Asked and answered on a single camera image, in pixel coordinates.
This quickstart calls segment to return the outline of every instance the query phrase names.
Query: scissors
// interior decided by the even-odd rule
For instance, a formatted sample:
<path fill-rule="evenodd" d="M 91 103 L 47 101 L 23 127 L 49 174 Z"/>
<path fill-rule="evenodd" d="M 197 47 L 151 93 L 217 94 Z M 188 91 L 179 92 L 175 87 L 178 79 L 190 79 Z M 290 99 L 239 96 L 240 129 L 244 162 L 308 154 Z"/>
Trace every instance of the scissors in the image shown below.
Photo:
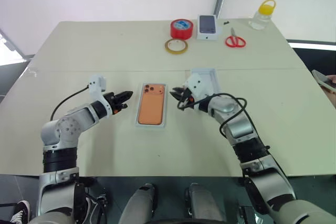
<path fill-rule="evenodd" d="M 235 30 L 231 28 L 231 36 L 226 38 L 225 44 L 228 47 L 245 47 L 246 41 L 243 38 L 236 36 Z"/>

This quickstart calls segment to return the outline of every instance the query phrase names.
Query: smartphone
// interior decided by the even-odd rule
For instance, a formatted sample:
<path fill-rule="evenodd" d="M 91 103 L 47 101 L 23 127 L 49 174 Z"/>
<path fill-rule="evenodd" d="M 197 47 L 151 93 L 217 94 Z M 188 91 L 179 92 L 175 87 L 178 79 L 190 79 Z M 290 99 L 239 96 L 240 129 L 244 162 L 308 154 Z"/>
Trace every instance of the smartphone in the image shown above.
<path fill-rule="evenodd" d="M 336 93 L 336 83 L 333 83 L 331 79 L 321 74 L 319 71 L 313 70 L 311 73 L 319 85 L 324 86 L 330 91 Z"/>
<path fill-rule="evenodd" d="M 163 119 L 164 85 L 146 84 L 142 88 L 138 123 L 160 125 Z"/>
<path fill-rule="evenodd" d="M 216 33 L 216 21 L 214 15 L 200 15 L 199 30 L 203 34 Z"/>

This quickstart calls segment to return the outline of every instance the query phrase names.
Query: shoe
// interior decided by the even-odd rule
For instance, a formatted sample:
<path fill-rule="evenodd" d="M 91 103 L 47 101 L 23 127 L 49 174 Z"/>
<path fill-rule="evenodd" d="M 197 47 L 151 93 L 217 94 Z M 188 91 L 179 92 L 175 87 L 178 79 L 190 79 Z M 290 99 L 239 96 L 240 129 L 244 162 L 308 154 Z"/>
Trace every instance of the shoe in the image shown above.
<path fill-rule="evenodd" d="M 26 200 L 17 203 L 10 222 L 15 224 L 28 224 L 30 221 L 30 205 Z"/>

